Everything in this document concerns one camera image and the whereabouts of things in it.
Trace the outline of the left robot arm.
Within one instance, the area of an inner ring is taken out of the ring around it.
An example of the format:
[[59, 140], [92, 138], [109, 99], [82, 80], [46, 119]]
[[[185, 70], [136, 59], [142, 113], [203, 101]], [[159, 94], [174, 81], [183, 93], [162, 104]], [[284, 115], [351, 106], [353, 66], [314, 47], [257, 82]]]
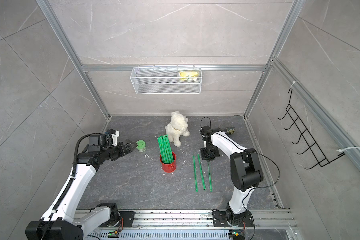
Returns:
[[120, 133], [108, 129], [78, 139], [73, 166], [68, 179], [48, 210], [38, 221], [32, 221], [25, 230], [29, 240], [82, 240], [98, 227], [124, 227], [124, 218], [117, 204], [98, 204], [79, 220], [75, 213], [79, 202], [100, 166], [105, 161], [116, 161], [133, 152], [138, 144], [125, 140], [118, 142]]

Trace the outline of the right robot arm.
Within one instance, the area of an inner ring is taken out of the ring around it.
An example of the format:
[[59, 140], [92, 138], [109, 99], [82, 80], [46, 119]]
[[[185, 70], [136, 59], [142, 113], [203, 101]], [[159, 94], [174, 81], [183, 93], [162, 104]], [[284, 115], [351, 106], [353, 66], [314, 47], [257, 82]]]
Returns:
[[264, 180], [259, 156], [272, 163], [274, 161], [253, 148], [248, 149], [237, 144], [219, 128], [204, 126], [201, 127], [200, 134], [205, 142], [205, 146], [201, 148], [202, 159], [210, 162], [219, 157], [220, 152], [229, 157], [230, 176], [235, 187], [227, 209], [212, 210], [214, 227], [254, 227], [255, 220], [252, 212], [248, 210], [248, 202], [253, 191], [262, 188], [259, 184]]

